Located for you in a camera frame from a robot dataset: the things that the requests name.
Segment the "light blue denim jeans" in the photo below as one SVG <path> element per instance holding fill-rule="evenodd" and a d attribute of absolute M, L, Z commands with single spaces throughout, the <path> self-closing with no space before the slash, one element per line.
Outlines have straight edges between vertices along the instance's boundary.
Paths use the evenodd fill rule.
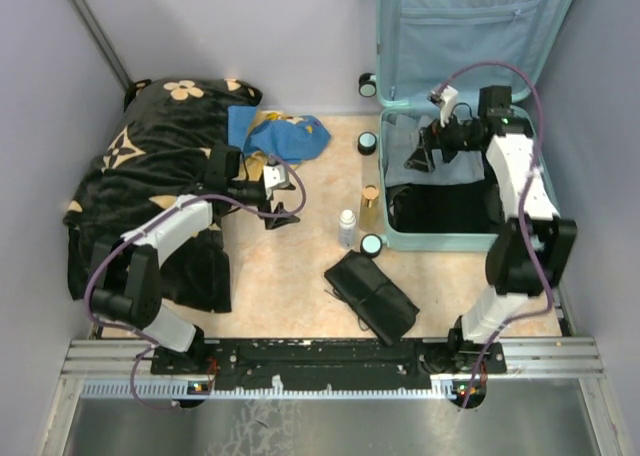
<path fill-rule="evenodd" d="M 442 152 L 432 152 L 435 169 L 421 172 L 405 167 L 411 154 L 417 149 L 418 130 L 432 122 L 428 115 L 393 113 L 382 122 L 384 136 L 384 181 L 387 187 L 418 184 L 451 186 L 471 184 L 485 179 L 481 152 L 459 152 L 449 163 L 443 161 Z"/>

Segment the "black cloth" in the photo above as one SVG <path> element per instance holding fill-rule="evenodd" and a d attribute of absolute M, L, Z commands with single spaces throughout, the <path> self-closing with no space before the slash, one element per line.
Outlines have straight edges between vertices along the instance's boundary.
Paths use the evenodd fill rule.
<path fill-rule="evenodd" d="M 492 234 L 503 221 L 497 184 L 406 184 L 387 189 L 390 225 L 401 233 Z"/>

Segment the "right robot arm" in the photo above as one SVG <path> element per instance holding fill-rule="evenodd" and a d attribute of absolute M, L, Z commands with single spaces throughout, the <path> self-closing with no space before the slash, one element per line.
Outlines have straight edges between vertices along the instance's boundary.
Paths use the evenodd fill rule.
<path fill-rule="evenodd" d="M 483 152 L 496 178 L 504 221 L 485 260 L 487 289 L 457 323 L 461 337 L 446 348 L 448 363 L 470 371 L 511 322 L 526 318 L 525 301 L 553 295 L 577 237 L 577 225 L 560 216 L 542 178 L 540 151 L 531 122 L 511 107 L 508 86 L 481 89 L 477 114 L 459 120 L 458 93 L 434 90 L 438 119 L 418 131 L 418 144 L 405 167 L 430 173 L 461 152 Z"/>

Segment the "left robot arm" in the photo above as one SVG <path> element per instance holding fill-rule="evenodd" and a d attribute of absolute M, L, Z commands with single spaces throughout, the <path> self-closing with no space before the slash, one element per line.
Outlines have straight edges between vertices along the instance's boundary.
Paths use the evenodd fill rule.
<path fill-rule="evenodd" d="M 172 351 L 184 371 L 201 370 L 208 360 L 199 328 L 162 302 L 161 268 L 192 236 L 209 228 L 225 203 L 266 222 L 288 223 L 298 210 L 270 205 L 275 192 L 306 189 L 295 170 L 271 155 L 256 181 L 241 179 L 242 152 L 226 147 L 211 157 L 203 181 L 178 196 L 161 213 L 118 237 L 99 238 L 93 248 L 83 301 L 97 326 L 130 331 L 158 349 Z"/>

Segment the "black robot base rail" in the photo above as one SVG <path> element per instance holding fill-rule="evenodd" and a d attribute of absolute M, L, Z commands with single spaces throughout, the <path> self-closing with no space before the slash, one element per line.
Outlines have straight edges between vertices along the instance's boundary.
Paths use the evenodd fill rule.
<path fill-rule="evenodd" d="M 334 391 L 422 390 L 436 375 L 469 374 L 482 346 L 443 339 L 406 338 L 386 347 L 364 339 L 206 339 L 187 353 L 159 348 L 151 373 L 212 377 L 218 390 L 273 387 Z"/>

